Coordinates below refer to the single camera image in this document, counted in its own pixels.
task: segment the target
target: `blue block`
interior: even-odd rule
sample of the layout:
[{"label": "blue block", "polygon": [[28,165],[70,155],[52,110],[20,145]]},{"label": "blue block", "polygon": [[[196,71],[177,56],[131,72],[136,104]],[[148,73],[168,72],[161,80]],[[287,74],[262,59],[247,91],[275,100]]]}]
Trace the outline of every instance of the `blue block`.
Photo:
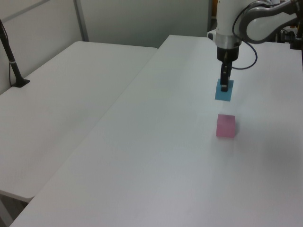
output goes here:
[{"label": "blue block", "polygon": [[220,79],[218,79],[215,99],[230,102],[232,98],[232,87],[233,87],[233,80],[230,80],[228,83],[228,91],[227,92],[221,91]]}]

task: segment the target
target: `block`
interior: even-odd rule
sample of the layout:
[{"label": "block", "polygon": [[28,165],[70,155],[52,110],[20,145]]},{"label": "block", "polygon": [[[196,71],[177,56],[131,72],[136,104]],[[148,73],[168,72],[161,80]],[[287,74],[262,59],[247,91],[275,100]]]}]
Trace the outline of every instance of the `block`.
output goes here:
[{"label": "block", "polygon": [[221,80],[218,79],[215,100],[221,100],[221,101],[230,102],[231,98],[232,98],[233,80],[229,81],[229,83],[228,83],[228,91],[227,92],[221,91],[220,81]]},{"label": "block", "polygon": [[218,114],[217,137],[234,138],[236,135],[236,116]]}]

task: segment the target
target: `cube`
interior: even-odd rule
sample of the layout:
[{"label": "cube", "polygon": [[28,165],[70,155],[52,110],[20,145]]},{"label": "cube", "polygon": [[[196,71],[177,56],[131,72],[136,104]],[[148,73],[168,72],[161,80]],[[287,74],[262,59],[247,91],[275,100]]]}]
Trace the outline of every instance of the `cube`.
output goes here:
[{"label": "cube", "polygon": [[234,138],[236,135],[236,116],[218,114],[217,137]]}]

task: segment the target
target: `floor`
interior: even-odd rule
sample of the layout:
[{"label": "floor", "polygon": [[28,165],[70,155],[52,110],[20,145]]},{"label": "floor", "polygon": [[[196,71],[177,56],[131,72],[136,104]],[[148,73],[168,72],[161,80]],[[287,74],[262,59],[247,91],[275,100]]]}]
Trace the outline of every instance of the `floor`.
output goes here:
[{"label": "floor", "polygon": [[9,227],[26,206],[26,202],[0,195],[0,227]]}]

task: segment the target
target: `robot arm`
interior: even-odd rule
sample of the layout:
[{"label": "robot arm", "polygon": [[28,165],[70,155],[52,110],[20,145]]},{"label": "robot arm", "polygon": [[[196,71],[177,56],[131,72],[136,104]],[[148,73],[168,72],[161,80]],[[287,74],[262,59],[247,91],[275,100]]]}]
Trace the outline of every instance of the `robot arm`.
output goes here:
[{"label": "robot arm", "polygon": [[221,90],[228,90],[232,62],[241,42],[259,44],[287,25],[303,19],[303,0],[273,4],[270,0],[220,0],[215,34],[217,59],[222,61]]}]

